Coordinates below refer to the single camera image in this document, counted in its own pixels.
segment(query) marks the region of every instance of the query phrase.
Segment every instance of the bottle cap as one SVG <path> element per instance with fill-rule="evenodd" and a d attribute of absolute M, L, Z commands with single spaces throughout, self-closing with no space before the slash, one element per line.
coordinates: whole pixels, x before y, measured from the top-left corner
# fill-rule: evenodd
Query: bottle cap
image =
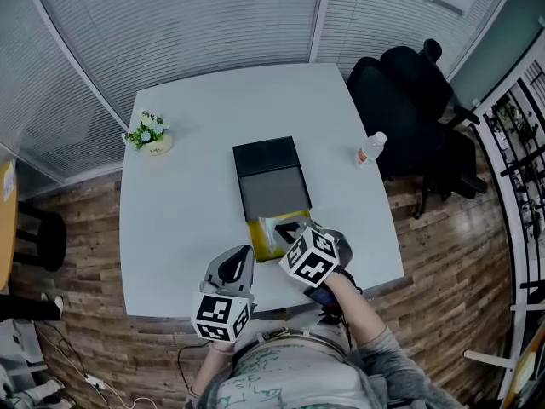
<path fill-rule="evenodd" d="M 384 143 L 386 142 L 386 135 L 384 135 L 382 132 L 376 132 L 375 139 L 376 139 L 376 142 L 378 142 L 381 145 L 384 145 Z"/>

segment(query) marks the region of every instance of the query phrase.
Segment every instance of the gray sleeve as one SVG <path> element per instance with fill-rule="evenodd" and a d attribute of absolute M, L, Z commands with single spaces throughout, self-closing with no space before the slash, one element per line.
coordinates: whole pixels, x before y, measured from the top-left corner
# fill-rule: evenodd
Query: gray sleeve
<path fill-rule="evenodd" d="M 410 360 L 390 329 L 358 348 L 368 376 L 380 374 L 387 380 L 391 400 L 423 400 L 430 409 L 462 409 L 447 392 L 434 385 L 424 371 Z"/>

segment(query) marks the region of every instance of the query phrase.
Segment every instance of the white flower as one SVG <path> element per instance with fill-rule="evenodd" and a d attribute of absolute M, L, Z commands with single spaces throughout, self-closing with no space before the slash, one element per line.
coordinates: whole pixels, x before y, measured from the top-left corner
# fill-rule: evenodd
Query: white flower
<path fill-rule="evenodd" d="M 153 120 L 150 117 L 144 117 L 142 119 L 142 124 L 144 124 L 147 128 L 151 129 L 152 124 L 153 124 Z"/>

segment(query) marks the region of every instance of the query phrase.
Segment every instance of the person's arm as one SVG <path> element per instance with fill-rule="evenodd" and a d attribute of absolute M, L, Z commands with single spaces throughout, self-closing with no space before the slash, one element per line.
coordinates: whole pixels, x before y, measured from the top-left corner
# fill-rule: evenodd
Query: person's arm
<path fill-rule="evenodd" d="M 331 273 L 325 284 L 333 291 L 339 302 L 358 347 L 370 343 L 386 330 L 381 317 L 345 276 Z"/>
<path fill-rule="evenodd" d="M 189 389 L 191 397 L 198 399 L 218 372 L 231 362 L 233 348 L 234 344 L 232 343 L 214 342 L 210 344 L 204 363 Z"/>
<path fill-rule="evenodd" d="M 391 399 L 423 400 L 430 409 L 462 408 L 407 357 L 381 317 L 350 280 L 342 274 L 332 273 L 325 284 L 333 291 L 350 325 L 365 373 L 384 376 Z"/>

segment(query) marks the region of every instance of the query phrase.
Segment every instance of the power strip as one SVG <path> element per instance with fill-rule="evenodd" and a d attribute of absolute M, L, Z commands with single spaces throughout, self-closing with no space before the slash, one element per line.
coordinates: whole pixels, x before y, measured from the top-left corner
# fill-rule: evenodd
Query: power strip
<path fill-rule="evenodd" d="M 106 384 L 104 383 L 104 380 L 100 380 L 99 378 L 91 376 L 90 374 L 85 375 L 85 382 L 87 382 L 93 388 L 106 389 Z"/>

